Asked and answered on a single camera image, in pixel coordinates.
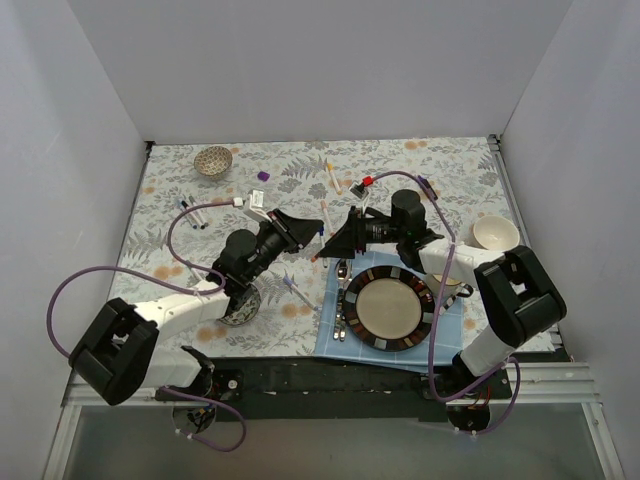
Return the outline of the black purple highlighter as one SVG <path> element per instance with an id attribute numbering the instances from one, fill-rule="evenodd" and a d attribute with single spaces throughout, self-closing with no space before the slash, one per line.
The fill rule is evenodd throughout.
<path id="1" fill-rule="evenodd" d="M 421 188 L 425 192 L 425 195 L 427 196 L 427 198 L 430 201 L 436 202 L 438 200 L 438 194 L 436 193 L 436 191 L 434 190 L 434 188 L 432 187 L 428 179 L 419 175 L 418 181 L 421 184 Z"/>

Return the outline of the grey tipped white marker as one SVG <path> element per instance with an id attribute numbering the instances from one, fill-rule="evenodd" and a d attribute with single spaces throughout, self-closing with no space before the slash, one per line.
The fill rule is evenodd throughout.
<path id="1" fill-rule="evenodd" d="M 189 221 L 191 227 L 194 230 L 198 230 L 199 224 L 197 223 L 197 220 L 190 213 L 187 213 L 188 204 L 183 200 L 178 200 L 177 205 L 180 208 L 181 212 L 184 214 L 185 218 Z"/>

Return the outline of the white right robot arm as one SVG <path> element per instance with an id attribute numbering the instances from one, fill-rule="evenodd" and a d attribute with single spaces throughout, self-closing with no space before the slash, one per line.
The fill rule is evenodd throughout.
<path id="1" fill-rule="evenodd" d="M 457 246 L 431 230 L 420 196 L 392 195 L 391 212 L 353 207 L 343 226 L 318 252 L 350 260 L 371 244 L 392 243 L 401 266 L 377 265 L 357 274 L 339 297 L 339 318 L 365 344 L 385 352 L 433 342 L 443 310 L 442 292 L 424 275 L 451 275 L 479 293 L 488 325 L 454 355 L 445 380 L 451 399 L 475 397 L 524 343 L 567 314 L 565 301 L 535 253 L 518 245 L 489 251 Z"/>

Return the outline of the lilac capped white marker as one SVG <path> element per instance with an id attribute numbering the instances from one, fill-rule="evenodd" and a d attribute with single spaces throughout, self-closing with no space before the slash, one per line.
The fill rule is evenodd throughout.
<path id="1" fill-rule="evenodd" d="M 288 287 L 289 291 L 296 295 L 312 311 L 320 310 L 320 307 L 312 302 L 312 300 L 299 288 L 292 277 L 285 274 L 283 282 Z"/>

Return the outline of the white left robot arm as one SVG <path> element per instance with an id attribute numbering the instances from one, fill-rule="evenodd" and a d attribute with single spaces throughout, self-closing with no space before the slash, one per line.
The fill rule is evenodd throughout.
<path id="1" fill-rule="evenodd" d="M 141 388 L 205 398 L 213 388 L 213 361 L 191 346 L 164 349 L 162 342 L 203 322 L 251 319 L 260 302 L 254 280 L 280 254 L 306 247 L 322 226 L 270 211 L 257 233 L 230 234 L 212 272 L 189 292 L 138 304 L 108 301 L 71 351 L 70 367 L 109 405 Z"/>

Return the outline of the black tipped white marker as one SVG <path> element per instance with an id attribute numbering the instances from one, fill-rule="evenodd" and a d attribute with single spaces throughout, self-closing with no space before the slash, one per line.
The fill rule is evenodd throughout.
<path id="1" fill-rule="evenodd" d="M 189 200 L 189 205 L 190 207 L 195 207 L 196 206 L 196 201 L 195 198 L 191 195 L 188 196 L 188 200 Z M 193 215 L 196 217 L 196 219 L 198 220 L 199 224 L 200 224 L 200 229 L 205 229 L 209 224 L 203 219 L 203 217 L 200 214 L 200 211 L 196 210 L 194 212 L 192 212 Z"/>

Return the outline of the plain cream bowl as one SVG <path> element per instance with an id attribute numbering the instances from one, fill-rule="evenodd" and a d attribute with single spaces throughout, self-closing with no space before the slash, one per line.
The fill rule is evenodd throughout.
<path id="1" fill-rule="evenodd" d="M 520 233 L 508 219 L 487 215 L 479 218 L 472 227 L 475 242 L 486 250 L 508 251 L 520 244 Z"/>

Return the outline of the floral patterned table mat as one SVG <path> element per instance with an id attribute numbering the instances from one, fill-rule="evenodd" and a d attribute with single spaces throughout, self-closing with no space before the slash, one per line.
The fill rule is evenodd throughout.
<path id="1" fill-rule="evenodd" d="M 153 300 L 166 294 L 166 284 L 191 286 L 195 280 L 184 264 L 208 265 L 219 255 L 227 236 L 256 224 L 229 205 L 253 189 L 264 192 L 267 209 L 278 208 L 297 218 L 324 220 L 325 200 L 331 229 L 340 227 L 356 203 L 353 182 L 372 176 L 376 182 L 369 204 L 388 211 L 392 194 L 414 187 L 414 177 L 428 179 L 438 194 L 427 209 L 429 226 L 472 239 L 472 227 L 481 217 L 509 218 L 511 209 L 490 146 L 482 137 L 410 140 L 310 141 L 238 143 L 230 146 L 233 162 L 216 180 L 196 172 L 198 145 L 154 146 L 131 216 L 119 260 L 121 272 L 110 293 L 128 302 Z M 342 194 L 334 190 L 326 164 L 334 167 Z M 258 174 L 270 174 L 261 181 Z M 195 198 L 190 207 L 188 196 Z M 194 230 L 177 205 L 187 213 L 200 211 L 209 224 Z M 240 327 L 207 321 L 170 338 L 171 348 L 191 345 L 212 357 L 309 357 L 314 353 L 320 316 L 307 307 L 283 282 L 285 274 L 319 305 L 324 297 L 328 269 L 311 262 L 319 243 L 295 255 L 284 255 L 257 280 L 261 305 L 257 315 Z"/>

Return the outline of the blue capped white marker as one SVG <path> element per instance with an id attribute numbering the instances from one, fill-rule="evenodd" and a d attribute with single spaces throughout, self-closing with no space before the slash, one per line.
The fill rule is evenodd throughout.
<path id="1" fill-rule="evenodd" d="M 320 228 L 318 235 L 319 235 L 319 241 L 320 241 L 320 250 L 323 250 L 325 247 L 324 227 Z M 318 258 L 321 260 L 323 267 L 325 269 L 328 268 L 328 260 L 322 256 L 319 256 Z"/>

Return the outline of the small patterned brown bowl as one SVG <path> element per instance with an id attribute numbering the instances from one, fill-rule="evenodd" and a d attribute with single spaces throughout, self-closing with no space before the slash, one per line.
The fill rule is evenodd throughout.
<path id="1" fill-rule="evenodd" d="M 232 152 L 223 146 L 210 146 L 200 151 L 194 158 L 197 173 L 210 179 L 223 177 L 233 162 Z"/>

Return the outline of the leaf patterned bowl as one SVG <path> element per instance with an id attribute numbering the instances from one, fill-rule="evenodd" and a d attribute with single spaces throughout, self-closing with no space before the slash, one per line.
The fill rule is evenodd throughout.
<path id="1" fill-rule="evenodd" d="M 218 319 L 218 322 L 228 327 L 240 327 L 245 325 L 257 315 L 260 305 L 260 292 L 256 288 L 253 288 L 247 301 L 237 311 Z"/>

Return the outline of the peach capped white marker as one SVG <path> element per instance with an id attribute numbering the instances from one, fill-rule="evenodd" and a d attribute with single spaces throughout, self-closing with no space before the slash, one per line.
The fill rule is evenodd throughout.
<path id="1" fill-rule="evenodd" d="M 328 208 L 327 208 L 327 204 L 325 202 L 325 200 L 321 200 L 320 201 L 320 206 L 321 206 L 321 211 L 323 214 L 323 218 L 324 218 L 324 223 L 325 225 L 330 229 L 330 224 L 331 224 L 331 220 L 329 217 L 329 212 L 328 212 Z"/>

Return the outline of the striped rim dinner plate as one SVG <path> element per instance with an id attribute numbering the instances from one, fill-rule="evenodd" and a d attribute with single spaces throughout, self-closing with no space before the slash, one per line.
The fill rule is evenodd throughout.
<path id="1" fill-rule="evenodd" d="M 431 332 L 434 296 L 409 270 L 391 265 L 368 268 L 349 284 L 342 312 L 351 332 L 384 352 L 418 346 Z"/>

